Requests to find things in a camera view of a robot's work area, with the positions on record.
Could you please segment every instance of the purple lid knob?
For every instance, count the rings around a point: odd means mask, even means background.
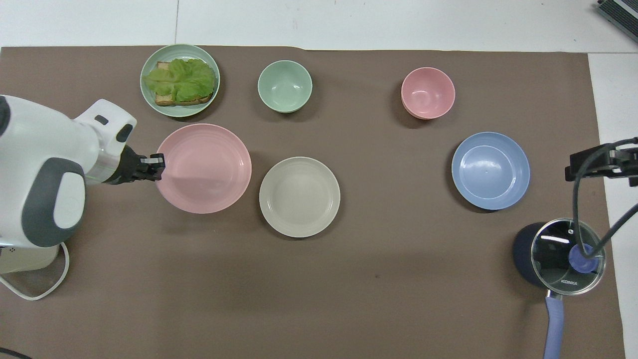
[[[592,246],[588,244],[584,244],[584,246],[585,251],[587,251],[587,253],[591,253]],[[578,247],[577,244],[569,250],[569,264],[575,271],[587,274],[598,268],[598,258],[594,257],[588,259],[583,257],[581,249]]]

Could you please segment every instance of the bowl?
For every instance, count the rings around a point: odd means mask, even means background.
[[[183,59],[186,61],[189,59],[200,59],[211,67],[212,72],[215,75],[215,84],[212,90],[211,99],[208,102],[190,106],[159,106],[155,103],[155,92],[151,91],[151,89],[146,86],[142,78],[157,67],[158,61],[171,62],[174,59]],[[142,73],[140,74],[140,89],[142,90],[144,100],[146,100],[146,103],[148,103],[154,110],[166,116],[181,118],[202,112],[206,107],[208,107],[219,92],[220,80],[219,67],[208,52],[194,45],[178,43],[176,45],[162,47],[146,60],[144,67],[142,67]]]
[[[401,85],[403,107],[412,116],[433,119],[446,114],[454,104],[456,91],[445,72],[422,67],[410,72]]]
[[[313,81],[301,64],[280,60],[263,69],[257,80],[257,91],[266,106],[290,113],[306,104],[313,91]]]
[[[484,210],[502,210],[527,192],[530,163],[510,137],[480,132],[461,142],[454,152],[452,179],[468,202]]]

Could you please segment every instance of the blue plate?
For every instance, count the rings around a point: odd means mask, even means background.
[[[518,202],[530,184],[530,163],[511,138],[496,132],[469,136],[454,152],[452,179],[461,195],[485,210]]]

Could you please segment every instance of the sandwich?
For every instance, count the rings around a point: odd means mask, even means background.
[[[155,92],[159,106],[189,106],[211,100],[215,76],[200,59],[158,61],[157,67],[143,76],[146,86]]]

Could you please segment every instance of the bread slice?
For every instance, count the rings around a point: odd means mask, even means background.
[[[158,68],[164,69],[164,70],[168,70],[168,64],[167,62],[164,61],[158,61]],[[206,103],[208,101],[211,100],[212,97],[212,93],[209,94],[206,97],[200,97],[200,98],[196,98],[193,101],[182,101],[182,102],[175,102],[173,101],[173,95],[168,94],[165,96],[160,96],[158,94],[155,94],[155,104],[158,106],[189,106],[189,105],[198,105],[200,103]]]

